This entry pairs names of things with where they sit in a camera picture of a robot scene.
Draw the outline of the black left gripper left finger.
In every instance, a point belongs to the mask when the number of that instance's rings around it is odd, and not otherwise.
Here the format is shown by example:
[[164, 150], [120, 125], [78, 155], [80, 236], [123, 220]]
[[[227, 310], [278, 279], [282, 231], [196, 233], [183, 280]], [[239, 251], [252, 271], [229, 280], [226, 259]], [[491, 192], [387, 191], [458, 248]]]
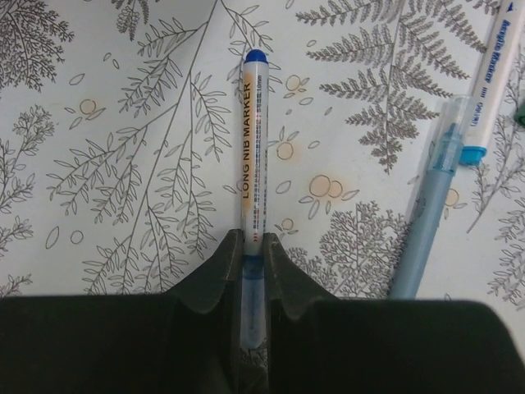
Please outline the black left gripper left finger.
[[8, 297], [4, 393], [236, 393], [243, 235], [155, 295]]

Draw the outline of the blue long nib marker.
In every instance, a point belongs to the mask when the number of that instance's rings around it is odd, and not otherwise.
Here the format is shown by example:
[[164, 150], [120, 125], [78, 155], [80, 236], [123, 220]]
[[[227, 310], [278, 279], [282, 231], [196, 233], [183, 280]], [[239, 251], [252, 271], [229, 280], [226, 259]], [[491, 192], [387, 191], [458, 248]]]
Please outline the blue long nib marker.
[[263, 233], [266, 224], [269, 64], [251, 49], [242, 66], [242, 154], [240, 200], [244, 235], [240, 344], [255, 350], [263, 343], [265, 284]]

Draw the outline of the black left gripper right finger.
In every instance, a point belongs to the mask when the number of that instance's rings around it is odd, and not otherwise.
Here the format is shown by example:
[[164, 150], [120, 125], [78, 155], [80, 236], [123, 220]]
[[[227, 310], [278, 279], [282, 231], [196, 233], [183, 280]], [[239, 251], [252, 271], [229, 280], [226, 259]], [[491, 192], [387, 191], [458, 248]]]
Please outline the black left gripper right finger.
[[524, 364], [486, 305], [342, 300], [264, 236], [273, 393], [521, 393]]

